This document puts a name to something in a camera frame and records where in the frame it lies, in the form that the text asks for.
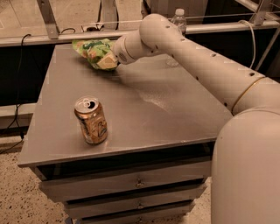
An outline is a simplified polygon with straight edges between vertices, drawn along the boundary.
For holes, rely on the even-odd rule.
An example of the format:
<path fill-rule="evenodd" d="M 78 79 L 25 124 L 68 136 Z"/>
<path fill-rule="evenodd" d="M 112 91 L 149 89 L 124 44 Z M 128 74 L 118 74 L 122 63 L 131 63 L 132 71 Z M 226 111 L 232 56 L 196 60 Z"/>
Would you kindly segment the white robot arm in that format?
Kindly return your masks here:
<path fill-rule="evenodd" d="M 280 84 L 184 38 L 158 14 L 112 51 L 122 64 L 172 56 L 233 114 L 213 150 L 212 224 L 280 224 Z"/>

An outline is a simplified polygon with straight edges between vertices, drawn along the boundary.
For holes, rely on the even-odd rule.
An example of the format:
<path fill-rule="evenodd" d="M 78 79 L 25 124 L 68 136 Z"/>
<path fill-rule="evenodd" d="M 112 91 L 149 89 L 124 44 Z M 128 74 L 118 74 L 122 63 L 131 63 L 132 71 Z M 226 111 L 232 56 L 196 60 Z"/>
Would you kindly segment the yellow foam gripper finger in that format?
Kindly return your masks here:
<path fill-rule="evenodd" d="M 97 65 L 102 70 L 115 69 L 118 66 L 118 60 L 112 52 L 108 52 L 98 61 Z"/>

